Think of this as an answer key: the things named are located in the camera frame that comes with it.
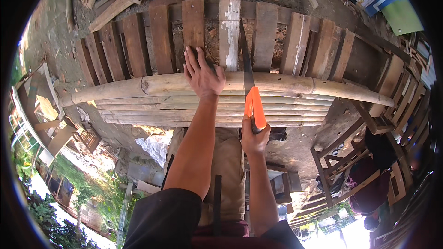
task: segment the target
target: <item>hand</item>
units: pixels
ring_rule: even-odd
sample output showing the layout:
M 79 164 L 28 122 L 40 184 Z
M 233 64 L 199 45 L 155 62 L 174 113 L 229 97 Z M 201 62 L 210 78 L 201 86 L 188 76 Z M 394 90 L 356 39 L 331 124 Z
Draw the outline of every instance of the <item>hand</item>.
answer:
M 187 46 L 185 50 L 186 64 L 183 65 L 185 78 L 200 99 L 219 96 L 223 91 L 226 77 L 221 66 L 214 65 L 216 74 L 209 68 L 205 60 L 205 53 L 197 47 L 198 62 L 192 49 Z
M 271 133 L 271 127 L 266 125 L 259 134 L 254 135 L 252 133 L 252 120 L 245 115 L 243 117 L 243 124 L 241 125 L 241 147 L 246 155 L 264 155 L 264 149 L 269 141 L 269 134 Z

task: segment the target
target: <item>sky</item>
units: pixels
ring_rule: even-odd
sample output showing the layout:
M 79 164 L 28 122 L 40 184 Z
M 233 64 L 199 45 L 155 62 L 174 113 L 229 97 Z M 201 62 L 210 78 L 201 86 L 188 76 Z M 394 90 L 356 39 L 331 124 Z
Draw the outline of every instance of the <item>sky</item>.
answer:
M 51 195 L 44 180 L 40 177 L 38 173 L 32 176 L 30 192 L 32 191 L 36 191 L 41 198 L 45 198 L 46 194 Z M 59 207 L 57 203 L 52 203 L 51 205 L 56 209 L 55 214 L 57 215 L 58 223 L 62 223 L 63 220 L 67 219 L 71 223 L 77 224 L 77 219 L 66 213 L 61 207 Z M 83 225 L 83 223 L 81 224 L 81 227 L 84 227 L 86 239 L 95 241 L 97 243 L 97 246 L 101 249 L 115 249 L 117 247 L 115 242 L 102 237 L 101 235 Z
M 352 224 L 342 228 L 343 236 L 345 238 L 348 249 L 368 249 L 370 238 L 369 231 L 363 225 L 364 217 L 358 219 Z M 305 249 L 346 249 L 344 242 L 340 239 L 340 232 L 335 231 L 328 235 L 324 235 L 319 229 L 318 238 L 315 233 L 311 234 L 311 239 L 302 241 Z

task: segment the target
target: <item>person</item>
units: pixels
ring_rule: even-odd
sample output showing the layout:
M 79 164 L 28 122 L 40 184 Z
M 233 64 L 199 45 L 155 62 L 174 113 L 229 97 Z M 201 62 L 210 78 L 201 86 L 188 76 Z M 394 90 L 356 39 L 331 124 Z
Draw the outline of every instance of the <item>person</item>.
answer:
M 303 248 L 287 221 L 278 221 L 264 158 L 271 127 L 254 135 L 246 116 L 241 142 L 238 129 L 215 128 L 224 70 L 209 68 L 203 50 L 196 51 L 197 59 L 192 48 L 185 48 L 183 69 L 200 98 L 198 108 L 186 133 L 174 133 L 162 191 L 137 201 L 124 248 Z M 255 237 L 248 237 L 244 221 L 242 148 L 250 166 L 249 215 Z
M 385 135 L 373 135 L 368 128 L 366 128 L 365 144 L 373 154 L 373 158 L 363 158 L 351 168 L 349 185 L 358 186 L 377 170 L 380 170 L 380 176 L 349 197 L 349 203 L 354 213 L 366 216 L 365 229 L 374 231 L 381 221 L 377 208 L 386 201 L 389 192 L 391 180 L 389 168 L 397 160 L 397 156 Z

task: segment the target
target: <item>khaki pants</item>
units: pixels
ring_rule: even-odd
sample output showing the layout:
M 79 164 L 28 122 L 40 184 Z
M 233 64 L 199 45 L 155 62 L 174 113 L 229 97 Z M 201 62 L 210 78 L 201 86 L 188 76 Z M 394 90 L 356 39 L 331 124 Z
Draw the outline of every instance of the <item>khaki pants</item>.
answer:
M 174 130 L 171 145 L 168 150 L 168 159 L 164 168 L 169 165 L 171 155 L 176 155 L 184 129 Z M 198 226 L 207 226 L 213 223 L 213 198 L 215 175 L 222 177 L 221 196 L 221 220 L 238 221 L 245 218 L 245 180 L 246 174 L 243 169 L 243 156 L 239 130 L 237 128 L 216 128 L 215 145 L 211 166 L 211 184 L 208 194 L 203 200 L 202 215 Z

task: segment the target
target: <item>bamboo pole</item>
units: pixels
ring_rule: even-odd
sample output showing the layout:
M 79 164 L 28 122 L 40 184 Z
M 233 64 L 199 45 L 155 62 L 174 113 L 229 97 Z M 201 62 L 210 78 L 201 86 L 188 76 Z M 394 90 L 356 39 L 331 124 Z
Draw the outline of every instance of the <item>bamboo pole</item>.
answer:
M 224 90 L 243 90 L 243 79 L 243 72 L 227 72 Z M 261 91 L 328 95 L 389 107 L 394 105 L 393 99 L 387 96 L 351 84 L 264 72 L 255 72 L 254 80 Z M 60 105 L 67 107 L 91 100 L 143 97 L 168 91 L 191 91 L 191 87 L 181 73 L 145 76 L 93 86 L 83 91 L 65 95 L 60 100 Z
M 194 115 L 195 109 L 187 110 L 98 110 L 100 114 L 123 114 L 123 115 Z M 217 110 L 218 116 L 243 116 L 244 110 Z M 316 110 L 265 110 L 266 116 L 271 115 L 306 115 L 306 116 L 326 116 L 327 111 Z
M 136 120 L 136 121 L 171 121 L 171 122 L 185 122 L 191 121 L 192 115 L 121 115 L 121 114 L 101 114 L 103 119 L 117 119 L 117 120 Z M 291 121 L 323 121 L 324 116 L 304 116 L 304 115 L 272 115 L 267 116 L 267 122 L 291 122 Z M 216 116 L 216 122 L 242 122 L 241 116 Z
M 119 120 L 119 119 L 103 119 L 107 123 L 129 124 L 129 125 L 148 125 L 163 127 L 189 127 L 191 121 L 136 121 L 136 120 Z M 218 128 L 241 128 L 242 122 L 215 122 Z M 283 121 L 269 122 L 271 127 L 302 127 L 302 126 L 319 126 L 322 121 Z
M 133 105 L 97 105 L 99 110 L 185 110 L 196 109 L 198 103 L 184 104 L 133 104 Z M 219 103 L 218 110 L 244 110 L 244 103 Z M 292 104 L 263 104 L 264 110 L 321 110 L 328 111 L 329 106 L 292 105 Z
M 158 103 L 170 103 L 170 104 L 185 104 L 185 103 L 198 103 L 200 98 L 196 95 L 164 95 L 164 96 L 151 96 L 151 97 L 132 97 L 132 98 L 118 98 L 118 99 L 103 99 L 97 100 L 96 104 L 106 105 L 123 105 L 123 104 L 158 104 Z M 240 95 L 221 95 L 219 103 L 244 103 L 245 96 Z M 293 98 L 284 96 L 262 96 L 262 103 L 270 104 L 299 104 L 299 105 L 319 105 L 319 106 L 331 106 L 332 101 L 307 99 L 307 98 Z

